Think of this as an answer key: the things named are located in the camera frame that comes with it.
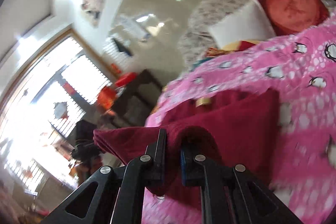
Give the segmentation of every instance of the penguin print blanket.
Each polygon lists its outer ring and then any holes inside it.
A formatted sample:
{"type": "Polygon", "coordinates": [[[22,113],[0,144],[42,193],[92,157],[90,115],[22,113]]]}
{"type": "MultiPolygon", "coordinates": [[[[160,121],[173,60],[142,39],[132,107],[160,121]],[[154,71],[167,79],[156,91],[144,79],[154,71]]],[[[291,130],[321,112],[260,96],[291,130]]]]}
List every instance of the penguin print blanket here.
{"type": "Polygon", "coordinates": [[[280,92],[271,188],[306,224],[336,205],[336,10],[319,26],[219,56],[168,84],[147,127],[179,103],[226,89],[280,92]]]}

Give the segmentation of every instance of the gold button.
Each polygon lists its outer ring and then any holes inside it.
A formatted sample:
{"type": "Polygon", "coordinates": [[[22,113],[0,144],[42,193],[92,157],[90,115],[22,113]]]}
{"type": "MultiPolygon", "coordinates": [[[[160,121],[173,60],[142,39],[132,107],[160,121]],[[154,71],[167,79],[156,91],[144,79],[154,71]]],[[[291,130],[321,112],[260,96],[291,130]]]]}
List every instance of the gold button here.
{"type": "Polygon", "coordinates": [[[196,101],[196,107],[206,106],[210,104],[211,104],[211,98],[209,97],[202,97],[196,101]]]}

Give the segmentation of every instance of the wooden furniture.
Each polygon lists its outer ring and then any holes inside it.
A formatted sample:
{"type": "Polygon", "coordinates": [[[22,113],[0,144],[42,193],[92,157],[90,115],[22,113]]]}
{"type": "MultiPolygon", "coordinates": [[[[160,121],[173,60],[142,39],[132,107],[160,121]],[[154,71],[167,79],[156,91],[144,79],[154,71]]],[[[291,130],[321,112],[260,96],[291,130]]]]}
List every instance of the wooden furniture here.
{"type": "Polygon", "coordinates": [[[135,96],[137,97],[145,106],[147,106],[150,110],[154,108],[155,105],[152,105],[150,102],[148,102],[139,92],[138,89],[140,85],[143,84],[150,84],[153,83],[161,92],[162,85],[159,83],[159,81],[147,70],[143,70],[132,82],[128,83],[124,90],[117,95],[117,98],[114,101],[113,106],[111,107],[111,110],[114,111],[117,116],[122,119],[124,122],[129,124],[130,126],[135,126],[129,119],[125,117],[125,114],[127,113],[127,105],[129,99],[131,97],[135,96]]]}

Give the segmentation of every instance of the white pillow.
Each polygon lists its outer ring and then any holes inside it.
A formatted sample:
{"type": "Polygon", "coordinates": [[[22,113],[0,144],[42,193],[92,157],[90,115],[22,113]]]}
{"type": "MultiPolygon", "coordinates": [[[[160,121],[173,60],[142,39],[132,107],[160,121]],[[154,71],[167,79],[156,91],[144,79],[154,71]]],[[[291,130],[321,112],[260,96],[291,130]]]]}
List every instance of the white pillow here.
{"type": "Polygon", "coordinates": [[[242,8],[208,27],[218,48],[239,40],[264,41],[276,34],[258,0],[249,0],[242,8]]]}

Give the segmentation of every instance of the silver screw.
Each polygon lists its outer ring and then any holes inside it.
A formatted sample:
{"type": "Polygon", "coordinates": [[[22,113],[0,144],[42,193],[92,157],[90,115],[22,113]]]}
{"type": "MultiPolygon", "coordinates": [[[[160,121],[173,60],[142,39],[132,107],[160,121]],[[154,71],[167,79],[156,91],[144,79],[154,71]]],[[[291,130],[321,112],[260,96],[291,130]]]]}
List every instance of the silver screw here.
{"type": "Polygon", "coordinates": [[[108,174],[109,172],[111,172],[111,167],[109,167],[109,166],[103,166],[102,168],[100,168],[100,172],[102,174],[108,174]]]}
{"type": "Polygon", "coordinates": [[[237,165],[236,165],[236,170],[237,170],[238,172],[244,172],[244,171],[246,170],[246,168],[245,168],[245,166],[242,165],[242,164],[237,164],[237,165]]]}
{"type": "Polygon", "coordinates": [[[151,160],[151,157],[149,155],[143,155],[140,157],[140,160],[143,162],[147,162],[151,160]]]}
{"type": "Polygon", "coordinates": [[[204,155],[197,155],[195,157],[195,160],[197,160],[197,161],[205,161],[205,156],[204,155]]]}

